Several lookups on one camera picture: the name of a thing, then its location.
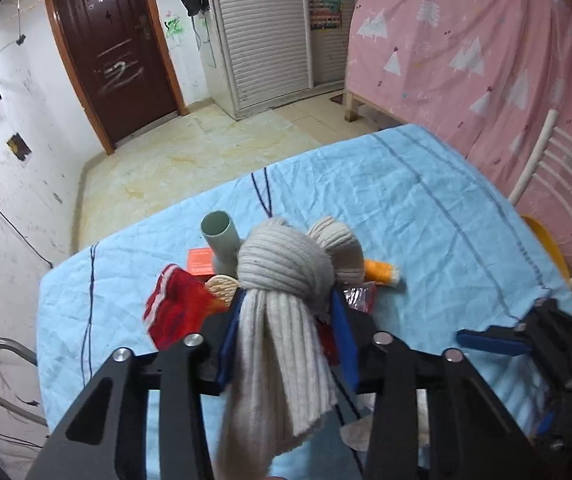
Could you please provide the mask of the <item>cream ribbed knitted scarf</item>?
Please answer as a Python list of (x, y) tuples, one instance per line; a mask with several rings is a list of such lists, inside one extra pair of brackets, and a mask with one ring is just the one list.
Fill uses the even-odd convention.
[(275, 457), (323, 426), (337, 395), (316, 324), (330, 320), (333, 286), (363, 283), (364, 260), (355, 234), (333, 217), (307, 232), (270, 218), (241, 244), (246, 297), (216, 478), (262, 479)]

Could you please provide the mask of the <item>red striped knitted sock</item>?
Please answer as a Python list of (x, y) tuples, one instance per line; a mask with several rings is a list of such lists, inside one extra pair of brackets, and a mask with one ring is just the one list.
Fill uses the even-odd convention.
[(198, 278), (171, 263), (161, 271), (146, 301), (143, 322), (155, 348), (163, 351), (186, 335), (199, 333), (208, 316), (227, 310), (228, 304)]

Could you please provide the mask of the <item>yellow plastic trash bin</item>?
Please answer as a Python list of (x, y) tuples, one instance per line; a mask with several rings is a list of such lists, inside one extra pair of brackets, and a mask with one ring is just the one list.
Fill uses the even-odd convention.
[(569, 267), (566, 264), (566, 259), (563, 257), (559, 246), (552, 238), (548, 229), (545, 228), (543, 223), (540, 223), (537, 219), (528, 216), (527, 214), (521, 214), (521, 219), (531, 229), (534, 236), (545, 249), (545, 252), (548, 253), (549, 258), (551, 258), (551, 261), (555, 263), (555, 266), (559, 270), (562, 277), (566, 280), (567, 283), (570, 283), (571, 274)]

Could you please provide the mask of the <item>red snack wrapper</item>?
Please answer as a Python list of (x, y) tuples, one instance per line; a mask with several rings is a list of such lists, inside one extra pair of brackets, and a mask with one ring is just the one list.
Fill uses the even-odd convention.
[(342, 292), (349, 308), (364, 313), (373, 310), (377, 292), (375, 282), (343, 286)]

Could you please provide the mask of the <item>round waffle biscuit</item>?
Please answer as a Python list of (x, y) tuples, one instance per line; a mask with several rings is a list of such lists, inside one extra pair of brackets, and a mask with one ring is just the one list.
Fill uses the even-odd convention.
[(205, 289), (229, 307), (239, 289), (239, 281), (228, 275), (217, 274), (205, 282)]

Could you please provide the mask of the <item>orange knitted sock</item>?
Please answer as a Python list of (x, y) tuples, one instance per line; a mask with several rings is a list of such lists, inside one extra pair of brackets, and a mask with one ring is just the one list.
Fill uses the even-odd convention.
[(380, 286), (397, 287), (401, 280), (401, 272), (391, 263), (365, 259), (364, 280)]

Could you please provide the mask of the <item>light blue bed quilt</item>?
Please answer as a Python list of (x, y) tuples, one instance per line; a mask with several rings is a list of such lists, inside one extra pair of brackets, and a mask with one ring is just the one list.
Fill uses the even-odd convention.
[(313, 315), (349, 264), (336, 232), (348, 228), (359, 258), (386, 261), (399, 288), (379, 292), (382, 330), (436, 353), (457, 330), (511, 324), (545, 296), (572, 314), (572, 292), (544, 248), (482, 174), (428, 131), (406, 125), (327, 145), (187, 198), (112, 234), (47, 273), (40, 285), (38, 371), (55, 427), (112, 351), (152, 350), (151, 293), (163, 269), (182, 266), (205, 241), (199, 224), (222, 210), (243, 237), (241, 282), (275, 304), (289, 356), (313, 370)]

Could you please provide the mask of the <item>orange small box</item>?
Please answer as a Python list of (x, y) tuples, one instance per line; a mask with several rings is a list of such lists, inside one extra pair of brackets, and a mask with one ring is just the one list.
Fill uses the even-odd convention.
[(208, 280), (215, 274), (212, 258), (213, 252), (210, 247), (190, 248), (187, 252), (186, 270), (197, 278)]

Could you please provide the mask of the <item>grey plastic pipe piece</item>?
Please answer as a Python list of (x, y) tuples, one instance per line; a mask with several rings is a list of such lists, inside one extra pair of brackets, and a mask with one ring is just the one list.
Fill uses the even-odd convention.
[(200, 229), (212, 250), (214, 273), (237, 278), (241, 240), (231, 216), (222, 210), (211, 211), (201, 220)]

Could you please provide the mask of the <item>white louvered wardrobe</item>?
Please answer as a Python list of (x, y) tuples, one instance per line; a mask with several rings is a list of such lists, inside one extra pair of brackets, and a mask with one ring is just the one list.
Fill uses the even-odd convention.
[(356, 0), (342, 25), (312, 30), (309, 0), (209, 0), (201, 58), (211, 98), (240, 120), (340, 90)]

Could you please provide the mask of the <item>pink tree-print curtain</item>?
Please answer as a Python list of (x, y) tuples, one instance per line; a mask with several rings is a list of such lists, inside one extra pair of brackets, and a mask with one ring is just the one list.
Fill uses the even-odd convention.
[[(572, 136), (572, 0), (357, 0), (347, 112), (429, 130), (509, 194), (547, 113)], [(517, 203), (572, 269), (572, 226), (532, 183)]]

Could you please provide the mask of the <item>dark brown wooden door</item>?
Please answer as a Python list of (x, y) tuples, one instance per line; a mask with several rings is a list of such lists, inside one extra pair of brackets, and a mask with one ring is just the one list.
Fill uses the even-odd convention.
[(187, 107), (156, 0), (45, 0), (56, 46), (104, 151)]

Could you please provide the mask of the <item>grey metal chair frame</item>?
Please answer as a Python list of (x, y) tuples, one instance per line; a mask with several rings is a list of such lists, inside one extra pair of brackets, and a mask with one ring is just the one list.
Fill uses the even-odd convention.
[[(34, 350), (29, 349), (24, 344), (21, 344), (19, 341), (13, 340), (12, 338), (0, 337), (0, 352), (1, 351), (13, 353), (14, 356), (16, 356), (21, 360), (24, 360), (24, 362), (29, 363), (33, 367), (38, 366), (38, 358), (36, 357), (36, 352)], [(21, 399), (20, 396), (17, 396), (10, 383), (3, 375), (1, 367), (0, 367), (0, 382), (9, 392), (13, 393), (15, 399), (17, 400), (17, 403), (12, 402), (11, 400), (6, 399), (5, 396), (2, 396), (0, 393), (1, 408), (4, 408), (4, 410), (9, 411), (10, 414), (28, 420), (28, 422), (33, 422), (34, 424), (40, 425), (42, 427), (47, 426), (47, 421), (42, 415), (27, 410), (27, 406), (31, 406), (32, 408), (37, 408), (40, 405), (39, 402), (38, 401), (28, 402), (24, 399)]]

